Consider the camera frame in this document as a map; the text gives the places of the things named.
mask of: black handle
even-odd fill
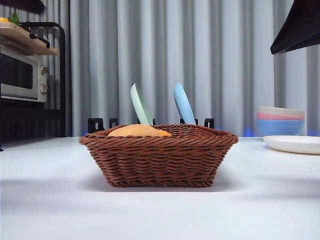
[[[29,38],[31,38],[31,39],[39,39],[39,40],[41,40],[42,42],[45,43],[45,46],[46,46],[47,49],[50,48],[50,42],[48,42],[47,40],[45,40],[42,37],[39,37],[39,36],[37,36],[37,35],[35,35],[33,33],[29,33]]]

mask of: oven window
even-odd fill
[[[0,73],[2,84],[32,89],[33,67],[31,64],[0,53]]]

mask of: pink bowl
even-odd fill
[[[256,119],[261,120],[303,120],[304,116],[285,116],[273,113],[257,112]]]

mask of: oven knob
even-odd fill
[[[41,84],[40,85],[40,93],[47,94],[48,93],[48,85]]]
[[[40,73],[41,73],[41,74],[47,74],[47,73],[48,73],[48,67],[42,65],[42,66],[40,67]]]

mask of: white tabletop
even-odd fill
[[[4,145],[4,240],[319,240],[320,156],[240,138],[212,187],[110,187],[78,138]]]

